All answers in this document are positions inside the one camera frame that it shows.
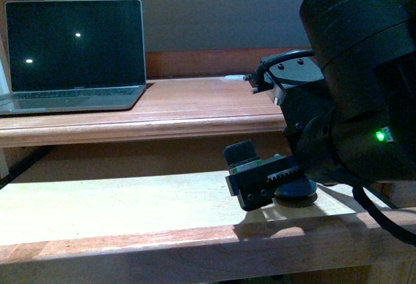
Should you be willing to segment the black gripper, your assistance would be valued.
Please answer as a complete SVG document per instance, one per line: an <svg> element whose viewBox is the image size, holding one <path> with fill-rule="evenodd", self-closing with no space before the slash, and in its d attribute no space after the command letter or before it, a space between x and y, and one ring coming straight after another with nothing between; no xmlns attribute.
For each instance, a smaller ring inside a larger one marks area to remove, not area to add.
<svg viewBox="0 0 416 284"><path fill-rule="evenodd" d="M226 182L230 194L247 212L270 205L278 187L306 177L293 156L276 154L261 159L251 140L227 146L224 158L229 168Z"/></svg>

